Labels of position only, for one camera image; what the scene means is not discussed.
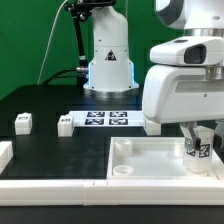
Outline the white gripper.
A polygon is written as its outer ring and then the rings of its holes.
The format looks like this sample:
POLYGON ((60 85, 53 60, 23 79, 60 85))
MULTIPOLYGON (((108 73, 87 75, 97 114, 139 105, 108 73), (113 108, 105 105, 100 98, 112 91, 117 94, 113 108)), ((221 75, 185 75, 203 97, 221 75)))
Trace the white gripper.
MULTIPOLYGON (((156 123, 182 122, 185 148, 199 150, 195 121, 224 118, 224 78, 208 72, 224 60, 224 39, 180 37, 153 47, 150 60, 154 66, 144 83, 144 116, 156 123)), ((216 123, 213 147, 220 149, 224 147, 224 120, 216 123)))

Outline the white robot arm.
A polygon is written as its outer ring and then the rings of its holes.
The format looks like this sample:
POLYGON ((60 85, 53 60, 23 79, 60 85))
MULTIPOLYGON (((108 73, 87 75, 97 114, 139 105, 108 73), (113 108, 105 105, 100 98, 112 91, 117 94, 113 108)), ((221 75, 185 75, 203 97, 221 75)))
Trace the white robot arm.
MULTIPOLYGON (((213 147, 224 147, 224 0, 155 0, 161 22, 185 35, 150 50, 154 66, 143 90, 142 111, 153 122, 178 123, 185 147, 198 150, 199 121, 215 120, 213 147)), ((127 21, 103 4, 93 10, 94 58, 86 91, 120 93, 138 86, 127 47, 127 21)))

